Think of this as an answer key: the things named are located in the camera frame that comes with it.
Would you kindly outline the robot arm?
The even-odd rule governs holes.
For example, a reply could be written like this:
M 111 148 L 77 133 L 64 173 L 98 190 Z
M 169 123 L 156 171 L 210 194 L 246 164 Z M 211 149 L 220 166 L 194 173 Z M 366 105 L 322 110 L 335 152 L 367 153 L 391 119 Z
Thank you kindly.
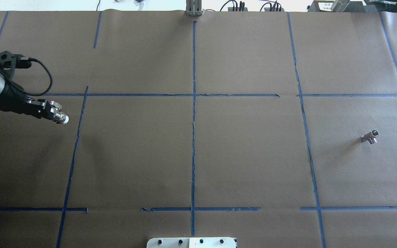
M 33 94 L 0 72 L 0 111 L 30 115 L 38 119 L 47 119 L 55 124 L 67 124 L 69 116 L 63 112 L 62 105 L 56 101 L 34 99 Z

